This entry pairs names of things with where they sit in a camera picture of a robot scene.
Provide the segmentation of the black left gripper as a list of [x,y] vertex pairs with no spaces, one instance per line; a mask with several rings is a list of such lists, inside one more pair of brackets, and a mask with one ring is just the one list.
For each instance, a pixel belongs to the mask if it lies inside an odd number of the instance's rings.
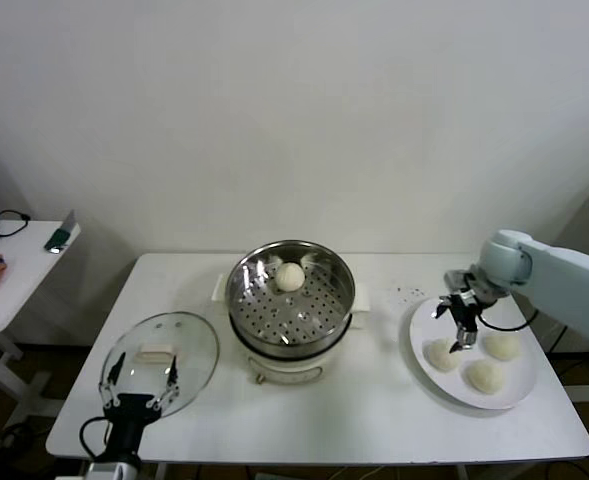
[[106,452],[110,453],[137,453],[145,428],[158,421],[161,411],[165,411],[180,393],[177,357],[174,356],[167,370],[165,389],[156,400],[151,394],[117,395],[115,388],[125,357],[126,353],[122,352],[98,386],[104,416],[111,424],[106,446]]

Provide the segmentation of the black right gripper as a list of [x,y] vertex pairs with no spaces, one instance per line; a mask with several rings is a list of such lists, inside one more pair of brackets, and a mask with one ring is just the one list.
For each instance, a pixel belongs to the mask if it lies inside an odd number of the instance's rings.
[[469,350],[475,345],[478,322],[490,328],[483,312],[493,307],[497,300],[497,297],[481,295],[472,289],[450,292],[439,299],[432,317],[439,318],[449,311],[457,326],[456,340],[450,347],[451,353]]

